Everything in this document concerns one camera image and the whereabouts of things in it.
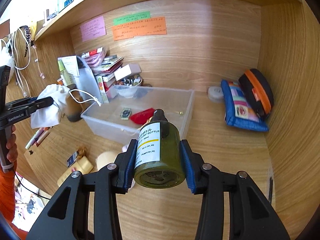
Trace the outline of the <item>orange sleeve forearm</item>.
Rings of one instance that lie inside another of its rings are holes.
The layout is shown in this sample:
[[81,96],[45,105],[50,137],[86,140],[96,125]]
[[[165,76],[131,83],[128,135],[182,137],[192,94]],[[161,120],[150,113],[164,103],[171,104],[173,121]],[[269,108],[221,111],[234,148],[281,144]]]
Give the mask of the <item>orange sleeve forearm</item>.
[[26,239],[27,232],[17,228],[13,223],[15,216],[15,171],[17,167],[17,162],[14,162],[14,169],[8,173],[4,173],[1,169],[0,176],[0,202],[1,202],[1,213],[5,220],[8,222],[10,227],[15,231],[15,233],[20,237],[20,239]]

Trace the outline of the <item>person's left hand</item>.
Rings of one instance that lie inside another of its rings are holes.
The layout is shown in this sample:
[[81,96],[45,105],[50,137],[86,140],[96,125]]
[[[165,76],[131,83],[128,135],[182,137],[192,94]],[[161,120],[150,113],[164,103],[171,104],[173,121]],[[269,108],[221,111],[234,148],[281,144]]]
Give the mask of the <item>person's left hand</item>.
[[7,144],[6,144],[6,147],[9,150],[9,152],[7,154],[7,159],[11,163],[14,163],[18,158],[18,151],[17,151],[17,145],[16,145],[16,135],[14,133],[15,131],[16,131],[16,128],[13,125],[11,128],[11,136],[7,140]]

